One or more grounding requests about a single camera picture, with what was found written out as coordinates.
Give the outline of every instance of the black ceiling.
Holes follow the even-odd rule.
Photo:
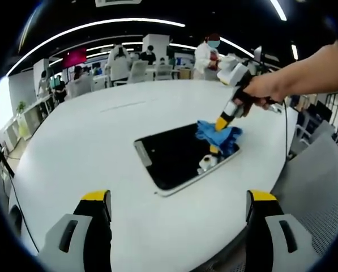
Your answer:
[[[97,8],[94,0],[47,1],[33,16],[29,31],[20,51],[16,43],[15,58],[70,28],[100,20],[116,18],[163,19],[185,24],[185,28],[146,22],[110,23],[84,28],[44,45],[34,52],[15,73],[42,58],[86,41],[120,35],[170,35],[173,43],[198,46],[204,35],[212,32],[238,44],[248,51],[260,45],[265,53],[276,56],[284,66],[294,61],[291,43],[297,45],[300,58],[308,57],[322,45],[333,41],[316,9],[295,0],[279,0],[287,21],[281,21],[270,0],[197,1],[197,0],[142,0],[139,5],[114,5]],[[120,41],[140,41],[141,38],[122,38]],[[90,46],[113,43],[114,40],[95,42]],[[220,53],[239,50],[221,43]]]

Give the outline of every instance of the potted plant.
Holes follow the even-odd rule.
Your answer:
[[[19,105],[18,105],[18,107],[16,108],[16,112],[17,112],[18,114],[23,113],[23,111],[25,110],[25,107],[26,107],[25,102],[23,102],[23,101],[19,102]]]

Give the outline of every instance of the blue cloth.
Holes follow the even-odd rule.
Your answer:
[[[215,124],[199,120],[198,131],[195,136],[199,140],[207,140],[208,143],[218,148],[222,155],[227,158],[235,152],[234,144],[242,134],[243,130],[235,126],[216,131]]]

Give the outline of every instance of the white round table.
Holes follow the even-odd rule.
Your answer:
[[[198,182],[160,197],[134,147],[150,134],[215,122],[232,89],[219,82],[127,84],[59,105],[39,127],[15,176],[39,248],[81,197],[112,193],[112,271],[190,271],[245,227],[246,190],[271,191],[285,162],[285,114],[253,107],[233,122],[242,152]],[[288,146],[297,113],[288,109]],[[10,208],[15,204],[12,195]],[[34,252],[25,230],[23,241]]]

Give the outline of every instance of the white lab coat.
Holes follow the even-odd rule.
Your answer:
[[[217,80],[217,71],[208,69],[210,53],[214,51],[218,57],[218,50],[203,42],[195,50],[194,79]]]
[[[128,78],[130,75],[130,63],[131,58],[125,48],[123,48],[124,57],[118,57],[114,59],[114,57],[118,54],[119,48],[122,45],[117,45],[114,49],[112,49],[109,57],[108,57],[108,66],[110,68],[110,80],[120,80],[123,78]]]

